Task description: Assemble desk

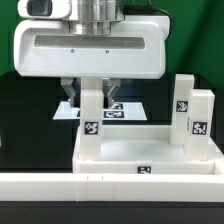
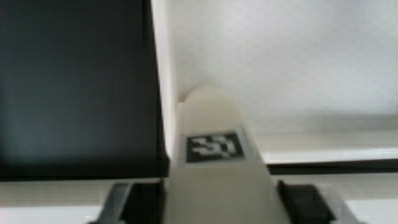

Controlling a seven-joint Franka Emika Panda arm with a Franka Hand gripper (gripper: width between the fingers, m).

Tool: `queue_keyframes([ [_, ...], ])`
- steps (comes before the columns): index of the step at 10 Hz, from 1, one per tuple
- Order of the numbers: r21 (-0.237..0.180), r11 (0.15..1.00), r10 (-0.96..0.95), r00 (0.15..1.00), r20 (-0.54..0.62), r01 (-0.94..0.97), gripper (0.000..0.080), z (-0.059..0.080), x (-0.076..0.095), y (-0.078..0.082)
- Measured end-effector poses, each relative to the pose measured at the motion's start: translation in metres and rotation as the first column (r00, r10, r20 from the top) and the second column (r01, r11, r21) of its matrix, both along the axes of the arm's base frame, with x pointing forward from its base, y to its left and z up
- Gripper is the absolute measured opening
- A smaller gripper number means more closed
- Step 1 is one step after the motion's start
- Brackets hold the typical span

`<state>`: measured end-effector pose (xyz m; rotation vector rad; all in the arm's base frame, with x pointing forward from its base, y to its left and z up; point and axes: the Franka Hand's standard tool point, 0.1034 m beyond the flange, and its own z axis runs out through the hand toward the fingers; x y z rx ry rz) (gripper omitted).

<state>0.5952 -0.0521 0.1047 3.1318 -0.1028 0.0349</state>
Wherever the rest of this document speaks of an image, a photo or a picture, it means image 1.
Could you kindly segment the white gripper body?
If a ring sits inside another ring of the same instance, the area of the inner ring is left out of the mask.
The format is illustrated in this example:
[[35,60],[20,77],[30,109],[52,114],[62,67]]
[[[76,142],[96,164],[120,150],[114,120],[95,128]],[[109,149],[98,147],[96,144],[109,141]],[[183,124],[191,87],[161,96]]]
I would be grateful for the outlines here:
[[166,16],[128,16],[106,36],[78,36],[62,20],[24,20],[14,34],[22,76],[158,79],[165,73]]

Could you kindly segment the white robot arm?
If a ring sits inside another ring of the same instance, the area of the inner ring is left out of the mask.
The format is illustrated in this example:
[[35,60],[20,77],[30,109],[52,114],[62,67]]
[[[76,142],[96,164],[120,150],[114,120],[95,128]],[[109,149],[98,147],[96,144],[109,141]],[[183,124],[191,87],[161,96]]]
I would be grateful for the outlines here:
[[165,72],[171,19],[122,0],[19,0],[14,66],[22,76],[71,80],[158,79]]

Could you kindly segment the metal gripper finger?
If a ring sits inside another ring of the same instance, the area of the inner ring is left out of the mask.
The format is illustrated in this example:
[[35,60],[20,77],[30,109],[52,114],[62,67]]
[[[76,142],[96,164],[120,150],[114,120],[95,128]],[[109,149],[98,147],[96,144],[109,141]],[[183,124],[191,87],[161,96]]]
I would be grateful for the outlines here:
[[104,105],[111,106],[113,97],[120,87],[120,79],[104,78],[102,81],[102,90],[104,93]]
[[80,96],[76,94],[75,89],[73,88],[74,79],[71,77],[63,77],[61,79],[61,86],[69,97],[69,103],[71,107],[80,106]]

